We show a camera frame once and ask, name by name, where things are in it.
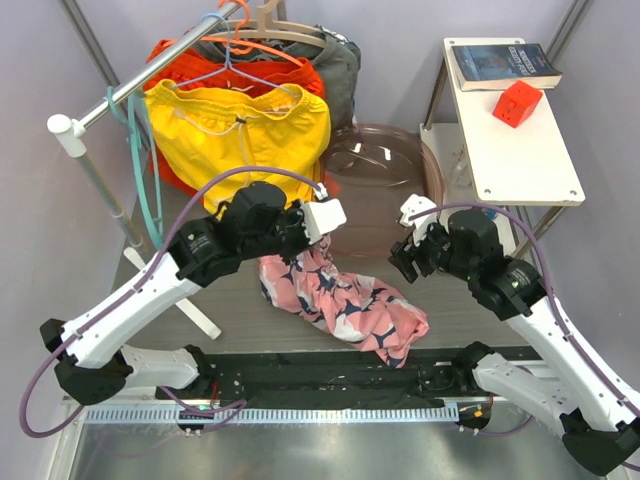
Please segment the pink whale print shorts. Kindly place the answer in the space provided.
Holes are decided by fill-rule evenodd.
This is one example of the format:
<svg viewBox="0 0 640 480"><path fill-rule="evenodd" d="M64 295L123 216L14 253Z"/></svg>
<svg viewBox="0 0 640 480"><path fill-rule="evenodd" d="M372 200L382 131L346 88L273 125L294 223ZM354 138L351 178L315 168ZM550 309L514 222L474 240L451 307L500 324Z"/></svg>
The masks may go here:
<svg viewBox="0 0 640 480"><path fill-rule="evenodd" d="M340 271L330 246L327 236L289 263L262 257L263 297L361 352L376 353L386 365L403 367L411 346L429 331L426 313L375 277Z"/></svg>

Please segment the orange shorts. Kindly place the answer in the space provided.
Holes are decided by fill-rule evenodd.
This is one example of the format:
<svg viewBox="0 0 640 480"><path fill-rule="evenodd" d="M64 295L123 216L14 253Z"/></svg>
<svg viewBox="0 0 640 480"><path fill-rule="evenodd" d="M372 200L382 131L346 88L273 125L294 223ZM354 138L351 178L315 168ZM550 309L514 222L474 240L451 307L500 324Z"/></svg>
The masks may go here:
<svg viewBox="0 0 640 480"><path fill-rule="evenodd" d="M283 86L287 83L300 85L325 101L324 83L315 68L312 66L311 62L302 57L295 58L302 62L300 67L285 61L280 57L273 60L258 60L249 63L234 61L232 63L236 68L243 72L263 78L278 85ZM144 85L143 90L146 94L149 89L164 79L180 83L206 75L221 69L223 67L223 63L224 62L222 60L210 61L195 49L188 49L149 80ZM246 93L252 97L263 95L273 89L272 87L268 87L263 84L254 83L245 77L236 76L230 71L204 81L180 87L180 89L191 90L201 87L230 89ZM157 163L153 168L158 172Z"/></svg>

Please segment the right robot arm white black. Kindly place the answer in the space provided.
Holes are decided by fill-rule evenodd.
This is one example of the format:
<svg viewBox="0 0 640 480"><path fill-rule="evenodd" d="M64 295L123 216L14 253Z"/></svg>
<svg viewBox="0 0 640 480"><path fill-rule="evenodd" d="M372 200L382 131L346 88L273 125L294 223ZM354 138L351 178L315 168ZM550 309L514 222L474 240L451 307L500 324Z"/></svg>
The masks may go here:
<svg viewBox="0 0 640 480"><path fill-rule="evenodd" d="M454 203L442 208L413 195L398 222L408 237L393 245L390 263L408 282L441 272L466 283L476 302L516 331L553 372L555 383L514 365L480 342L453 360L457 391L505 398L556 434L590 473L627 479L637 471L639 393L589 344L564 311L544 259L533 266L505 254L491 205Z"/></svg>

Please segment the dark blue book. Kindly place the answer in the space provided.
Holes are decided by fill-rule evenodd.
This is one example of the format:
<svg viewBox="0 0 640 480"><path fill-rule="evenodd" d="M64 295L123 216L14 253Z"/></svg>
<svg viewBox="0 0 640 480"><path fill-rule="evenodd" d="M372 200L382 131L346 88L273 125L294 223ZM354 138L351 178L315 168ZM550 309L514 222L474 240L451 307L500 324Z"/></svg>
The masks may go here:
<svg viewBox="0 0 640 480"><path fill-rule="evenodd" d="M506 90L516 81L554 89L562 78L536 43L453 45L451 51L462 91Z"/></svg>

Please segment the beige wooden hanger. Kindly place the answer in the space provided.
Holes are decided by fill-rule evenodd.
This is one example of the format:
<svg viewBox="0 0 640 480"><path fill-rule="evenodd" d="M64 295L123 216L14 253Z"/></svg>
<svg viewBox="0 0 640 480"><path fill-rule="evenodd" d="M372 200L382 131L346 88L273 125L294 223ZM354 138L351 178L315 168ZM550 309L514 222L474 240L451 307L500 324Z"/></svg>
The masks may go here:
<svg viewBox="0 0 640 480"><path fill-rule="evenodd" d="M326 46L326 40L320 37L320 29L276 18L281 11L279 0L263 1L255 8L255 15L251 14L247 1L235 1L235 4L244 11L240 20L232 21L238 39L297 42L317 48Z"/></svg>

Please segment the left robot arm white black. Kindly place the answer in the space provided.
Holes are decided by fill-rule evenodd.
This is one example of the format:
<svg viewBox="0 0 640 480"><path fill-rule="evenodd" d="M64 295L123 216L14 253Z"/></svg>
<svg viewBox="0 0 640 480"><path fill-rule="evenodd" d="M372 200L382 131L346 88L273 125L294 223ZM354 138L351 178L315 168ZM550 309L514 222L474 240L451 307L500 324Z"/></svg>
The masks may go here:
<svg viewBox="0 0 640 480"><path fill-rule="evenodd" d="M269 255L292 261L345 221L337 199L288 204L266 182L238 190L214 214L185 222L167 249L93 310L41 326L60 387L82 406L144 387L205 397L215 373L201 349L148 350L128 340L175 304L236 273L243 261Z"/></svg>

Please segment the red cube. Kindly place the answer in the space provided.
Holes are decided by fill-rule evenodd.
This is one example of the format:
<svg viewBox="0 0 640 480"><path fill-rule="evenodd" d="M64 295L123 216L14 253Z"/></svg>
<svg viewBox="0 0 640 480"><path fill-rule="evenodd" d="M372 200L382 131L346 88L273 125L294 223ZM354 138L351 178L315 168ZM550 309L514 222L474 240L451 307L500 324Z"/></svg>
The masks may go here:
<svg viewBox="0 0 640 480"><path fill-rule="evenodd" d="M512 128L519 127L536 109L543 92L523 81L516 81L498 99L493 116Z"/></svg>

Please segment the white two-tier shelf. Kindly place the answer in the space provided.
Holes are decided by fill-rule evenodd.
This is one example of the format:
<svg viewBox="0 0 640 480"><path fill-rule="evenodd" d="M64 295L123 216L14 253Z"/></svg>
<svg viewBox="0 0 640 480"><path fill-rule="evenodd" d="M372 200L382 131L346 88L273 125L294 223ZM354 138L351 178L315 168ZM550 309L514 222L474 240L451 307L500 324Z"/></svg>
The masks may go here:
<svg viewBox="0 0 640 480"><path fill-rule="evenodd" d="M456 45L497 45L497 38L446 38L421 140L445 178L444 200L484 202L514 209L543 207L533 228L541 238L570 207L585 200L548 99L523 125L493 116L497 91L464 91L455 77Z"/></svg>

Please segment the silver clothes rack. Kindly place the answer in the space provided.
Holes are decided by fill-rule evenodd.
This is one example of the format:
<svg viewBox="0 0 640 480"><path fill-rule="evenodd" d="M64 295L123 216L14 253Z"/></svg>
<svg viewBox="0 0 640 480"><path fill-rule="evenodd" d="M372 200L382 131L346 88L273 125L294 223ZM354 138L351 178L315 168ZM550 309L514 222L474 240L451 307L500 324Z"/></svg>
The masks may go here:
<svg viewBox="0 0 640 480"><path fill-rule="evenodd" d="M140 151L146 150L152 154L152 162L157 162L155 142L152 139L151 123L143 102L143 85L156 73L168 66L173 60L184 53L196 41L202 39L212 29L226 20L235 11L233 7L223 7L214 14L205 17L200 23L183 35L177 44L163 52L160 57L145 66L124 83L116 84L115 73L106 58L102 47L95 37L79 4L76 1L62 1L63 12L67 15L72 26L79 34L90 56L99 71L107 80L107 88L102 100L78 119L64 114L54 114L47 120L48 131L55 136L67 155L78 161L87 177L100 194L110 215L124 232L129 246L124 249L124 256L137 268L143 267L140 253L146 249L145 239L134 226L124 207L111 191L109 185L94 165L83 136L89 127L94 125L104 115L110 113L127 130L128 144L131 149L134 180L139 199L139 206L147 228L148 238L155 247L159 247L164 239L164 224L162 213L162 195L156 193L157 213L149 210L146 190L143 181Z"/></svg>

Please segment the orange plastic hanger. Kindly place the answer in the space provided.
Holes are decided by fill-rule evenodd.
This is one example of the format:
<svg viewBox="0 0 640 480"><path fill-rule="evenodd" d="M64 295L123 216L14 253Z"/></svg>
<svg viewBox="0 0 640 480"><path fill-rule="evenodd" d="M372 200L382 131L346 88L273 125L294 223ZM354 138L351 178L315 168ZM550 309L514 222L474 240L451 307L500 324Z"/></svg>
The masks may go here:
<svg viewBox="0 0 640 480"><path fill-rule="evenodd" d="M232 3L234 3L236 6L239 6L245 13L244 18L240 21L240 25L244 26L249 20L250 20L250 8L247 4L246 1L244 0L232 0ZM231 49L231 52L234 54L248 54L250 53L252 50L260 50L264 53L269 53L271 55L275 55L280 57L281 59L284 59L285 61L288 61L298 67L300 67L302 65L302 62L299 61L297 58L292 57L280 50L276 50L274 48L271 48L267 45L261 44L261 43L256 43L256 42L251 42L251 41L247 41L247 40L242 40L240 38L240 28L239 27L235 27L234 29L231 29L230 27L228 27L229 32L227 33L226 36L221 36L221 35L206 35L204 37L201 38L202 42L218 42L218 43L222 43L224 44L226 47Z"/></svg>

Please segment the transparent brown plastic basin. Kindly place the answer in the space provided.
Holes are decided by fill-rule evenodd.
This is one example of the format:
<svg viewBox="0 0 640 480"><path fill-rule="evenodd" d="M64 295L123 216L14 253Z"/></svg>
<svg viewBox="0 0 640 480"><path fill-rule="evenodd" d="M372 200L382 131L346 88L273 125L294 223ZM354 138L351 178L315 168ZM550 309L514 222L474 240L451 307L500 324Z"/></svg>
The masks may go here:
<svg viewBox="0 0 640 480"><path fill-rule="evenodd" d="M336 131L321 156L324 184L338 198L347 223L331 235L331 251L385 257L406 235L397 223L412 194L443 203L439 164L422 140L402 129L358 124Z"/></svg>

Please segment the grey garment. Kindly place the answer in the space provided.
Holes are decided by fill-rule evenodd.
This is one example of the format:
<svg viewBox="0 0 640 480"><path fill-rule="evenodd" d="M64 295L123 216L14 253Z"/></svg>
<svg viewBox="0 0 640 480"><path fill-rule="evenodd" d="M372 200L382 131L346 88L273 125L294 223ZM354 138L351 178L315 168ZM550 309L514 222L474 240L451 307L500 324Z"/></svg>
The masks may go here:
<svg viewBox="0 0 640 480"><path fill-rule="evenodd" d="M310 35L318 38L322 45L280 39L266 39L263 43L292 57L308 59L324 83L332 130L350 127L361 67L360 49L345 36L324 27Z"/></svg>

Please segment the yellow shorts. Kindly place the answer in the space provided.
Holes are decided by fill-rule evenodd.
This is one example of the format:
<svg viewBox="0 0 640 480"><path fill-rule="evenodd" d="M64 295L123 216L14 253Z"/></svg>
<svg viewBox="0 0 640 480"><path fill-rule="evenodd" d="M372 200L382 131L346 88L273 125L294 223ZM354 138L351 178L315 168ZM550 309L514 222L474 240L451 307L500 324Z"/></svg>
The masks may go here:
<svg viewBox="0 0 640 480"><path fill-rule="evenodd" d="M329 107L319 96L287 83L263 95L223 88L183 90L169 79L145 94L162 180L194 195L214 177L235 174L201 199L218 204L253 181L278 186L288 201L310 200L322 178L319 158L328 146Z"/></svg>

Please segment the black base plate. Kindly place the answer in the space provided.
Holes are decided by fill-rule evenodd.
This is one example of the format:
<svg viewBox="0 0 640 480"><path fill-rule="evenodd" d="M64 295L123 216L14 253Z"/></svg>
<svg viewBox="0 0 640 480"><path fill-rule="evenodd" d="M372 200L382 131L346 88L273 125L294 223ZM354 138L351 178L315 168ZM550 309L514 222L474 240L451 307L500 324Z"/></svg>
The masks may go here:
<svg viewBox="0 0 640 480"><path fill-rule="evenodd" d="M172 392L181 400L246 400L252 409L375 410L439 408L446 399L486 397L456 368L455 349L417 349L400 368L373 352L210 354L212 374Z"/></svg>

